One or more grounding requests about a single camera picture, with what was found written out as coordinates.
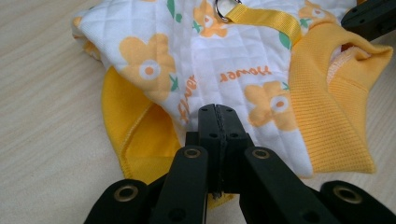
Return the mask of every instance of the yellow fabric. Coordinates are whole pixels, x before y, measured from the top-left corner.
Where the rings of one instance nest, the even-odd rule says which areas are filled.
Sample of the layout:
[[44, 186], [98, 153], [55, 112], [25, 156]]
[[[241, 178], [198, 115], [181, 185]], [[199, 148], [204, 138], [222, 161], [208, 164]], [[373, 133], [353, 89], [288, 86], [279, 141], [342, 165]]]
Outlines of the yellow fabric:
[[301, 38], [300, 23], [290, 14], [272, 9], [249, 8], [237, 4], [225, 16], [230, 22], [274, 28], [287, 35], [294, 45]]
[[[342, 45], [350, 48], [331, 62]], [[375, 171], [365, 140], [366, 101], [391, 54], [332, 23], [315, 26], [294, 46], [291, 102], [314, 172]]]
[[[114, 67], [105, 76], [102, 91], [105, 126], [125, 178], [151, 183], [169, 171], [180, 148], [172, 120], [141, 90], [121, 77]], [[208, 206], [229, 201], [225, 195]]]

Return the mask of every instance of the green leaf print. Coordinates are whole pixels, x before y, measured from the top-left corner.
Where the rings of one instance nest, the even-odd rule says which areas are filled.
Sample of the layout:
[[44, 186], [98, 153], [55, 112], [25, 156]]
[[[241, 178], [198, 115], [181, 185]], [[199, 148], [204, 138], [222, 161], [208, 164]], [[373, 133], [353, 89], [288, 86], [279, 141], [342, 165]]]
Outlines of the green leaf print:
[[280, 43], [282, 43], [283, 47], [287, 49], [291, 49], [291, 42], [287, 35], [283, 34], [282, 32], [279, 32], [279, 40]]
[[202, 25], [198, 24], [198, 22], [192, 22], [192, 29], [196, 30], [198, 34], [201, 32], [201, 27]]
[[300, 19], [300, 24], [304, 27], [304, 28], [308, 28], [308, 22], [311, 21], [311, 19]]
[[290, 90], [289, 85], [286, 82], [282, 82], [282, 84], [285, 85], [285, 87], [282, 88], [284, 91]]
[[172, 76], [171, 75], [169, 75], [169, 77], [171, 78], [171, 80], [172, 80], [172, 87], [171, 87], [171, 91], [175, 91], [175, 90], [177, 90], [178, 89], [178, 79], [177, 79], [177, 77], [176, 78], [172, 78]]
[[181, 16], [181, 14], [176, 14], [176, 17], [175, 17], [175, 20], [177, 21], [177, 22], [181, 22], [181, 18], [182, 18], [182, 16]]
[[169, 12], [172, 15], [172, 18], [174, 18], [175, 17], [175, 1], [174, 0], [168, 0], [166, 6], [168, 7]]

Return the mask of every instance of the yellow flower print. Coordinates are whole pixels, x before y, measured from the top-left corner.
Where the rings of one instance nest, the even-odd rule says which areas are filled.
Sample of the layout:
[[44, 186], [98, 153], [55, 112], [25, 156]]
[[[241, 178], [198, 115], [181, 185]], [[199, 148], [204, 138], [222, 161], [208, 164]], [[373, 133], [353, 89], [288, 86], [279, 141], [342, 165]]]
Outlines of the yellow flower print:
[[224, 37], [227, 35], [227, 29], [222, 28], [223, 22], [215, 16], [213, 6], [207, 0], [203, 0], [199, 7], [194, 9], [194, 18], [203, 30], [201, 36], [211, 37], [212, 35], [218, 35]]
[[290, 94], [282, 89], [279, 81], [264, 83], [262, 87], [250, 85], [245, 88], [247, 99], [256, 105], [248, 116], [249, 123], [260, 127], [273, 121], [279, 130], [292, 131], [297, 123], [291, 108]]
[[332, 13], [321, 9], [320, 5], [313, 4], [308, 0], [305, 0], [305, 7], [299, 10], [298, 15], [301, 19], [309, 20], [309, 27], [322, 22], [337, 22], [337, 19]]
[[126, 37], [120, 43], [120, 53], [128, 63], [120, 72], [153, 101], [163, 101], [171, 90], [171, 73], [175, 61], [168, 53], [168, 37], [154, 35], [148, 43], [137, 37]]
[[99, 49], [79, 30], [82, 17], [75, 17], [72, 21], [75, 27], [73, 37], [82, 45], [82, 48], [96, 60], [101, 60]]

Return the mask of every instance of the quilted fabric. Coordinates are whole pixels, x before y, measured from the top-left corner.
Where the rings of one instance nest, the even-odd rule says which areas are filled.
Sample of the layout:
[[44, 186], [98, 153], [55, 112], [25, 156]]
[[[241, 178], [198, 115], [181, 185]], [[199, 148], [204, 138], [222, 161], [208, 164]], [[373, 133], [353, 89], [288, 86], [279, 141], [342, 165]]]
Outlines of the quilted fabric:
[[[213, 2], [105, 0], [77, 14], [74, 35], [166, 111], [181, 145], [185, 132], [197, 129], [201, 106], [227, 105], [256, 146], [274, 150], [297, 175], [311, 176], [290, 101], [290, 41], [269, 27], [221, 22]], [[338, 23], [356, 4], [315, 2], [243, 1], [289, 13], [303, 34], [318, 22]]]

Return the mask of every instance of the wooden table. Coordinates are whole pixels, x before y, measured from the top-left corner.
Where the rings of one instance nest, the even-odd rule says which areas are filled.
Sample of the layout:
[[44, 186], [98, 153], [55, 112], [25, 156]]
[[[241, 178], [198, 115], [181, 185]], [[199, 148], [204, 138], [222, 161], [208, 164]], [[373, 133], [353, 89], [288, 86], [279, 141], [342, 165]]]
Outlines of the wooden table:
[[[70, 19], [98, 0], [0, 2], [0, 223], [82, 223], [112, 183], [122, 179], [101, 112], [105, 73], [71, 36]], [[376, 43], [396, 47], [396, 33]], [[374, 175], [341, 179], [396, 212], [396, 58], [368, 103]], [[244, 223], [238, 201], [209, 211], [207, 223]]]

